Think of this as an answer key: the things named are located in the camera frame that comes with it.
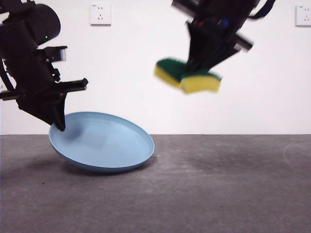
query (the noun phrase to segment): light blue plate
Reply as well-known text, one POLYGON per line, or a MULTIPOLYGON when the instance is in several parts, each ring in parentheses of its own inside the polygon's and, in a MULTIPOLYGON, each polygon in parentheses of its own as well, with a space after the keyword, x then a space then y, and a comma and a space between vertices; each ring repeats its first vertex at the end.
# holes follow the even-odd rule
POLYGON ((70 163, 104 173, 135 169, 154 153, 152 138, 123 118, 94 112, 66 115, 66 130, 53 124, 49 138, 54 149, 70 163))

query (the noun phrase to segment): green scouring pad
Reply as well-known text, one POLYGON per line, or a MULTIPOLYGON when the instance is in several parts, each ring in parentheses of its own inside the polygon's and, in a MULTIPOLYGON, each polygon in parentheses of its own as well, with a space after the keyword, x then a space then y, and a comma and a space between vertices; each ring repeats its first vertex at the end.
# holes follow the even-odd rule
POLYGON ((180 87, 186 93, 202 90, 217 92, 221 78, 207 69, 196 72, 187 72, 187 63, 172 58, 158 61, 155 66, 155 75, 169 84, 180 87))

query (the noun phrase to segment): electrical outlet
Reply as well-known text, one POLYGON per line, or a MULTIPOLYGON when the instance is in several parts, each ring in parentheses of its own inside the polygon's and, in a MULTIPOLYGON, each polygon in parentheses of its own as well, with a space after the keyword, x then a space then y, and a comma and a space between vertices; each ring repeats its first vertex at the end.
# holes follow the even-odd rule
POLYGON ((106 3, 90 5, 89 22, 91 25, 111 25, 111 5, 106 3))
POLYGON ((296 26, 311 27, 311 5, 296 6, 296 26))

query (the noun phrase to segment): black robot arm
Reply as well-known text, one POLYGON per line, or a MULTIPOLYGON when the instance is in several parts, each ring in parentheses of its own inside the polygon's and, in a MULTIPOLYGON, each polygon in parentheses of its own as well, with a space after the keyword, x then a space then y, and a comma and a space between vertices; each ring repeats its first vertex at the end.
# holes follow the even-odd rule
POLYGON ((59 18, 50 7, 34 1, 0 0, 0 14, 7 12, 9 17, 0 25, 0 75, 7 91, 0 99, 16 100, 21 110, 63 131, 66 95, 85 90, 88 81, 60 82, 52 62, 66 59, 66 46, 38 49, 58 36, 59 18), (16 81, 15 88, 7 73, 16 81))
POLYGON ((253 44, 237 34, 248 18, 266 16, 276 0, 266 0, 250 16, 260 0, 173 0, 172 5, 193 17, 188 22, 191 37, 188 72, 210 70, 213 66, 253 44))

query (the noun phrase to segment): gray concrete floor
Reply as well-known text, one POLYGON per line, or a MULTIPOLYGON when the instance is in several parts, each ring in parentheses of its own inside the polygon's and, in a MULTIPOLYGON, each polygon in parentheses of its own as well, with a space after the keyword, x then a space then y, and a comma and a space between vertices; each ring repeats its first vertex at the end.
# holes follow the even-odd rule
POLYGON ((99 175, 46 135, 2 136, 1 232, 311 232, 311 136, 153 139, 143 167, 99 175))

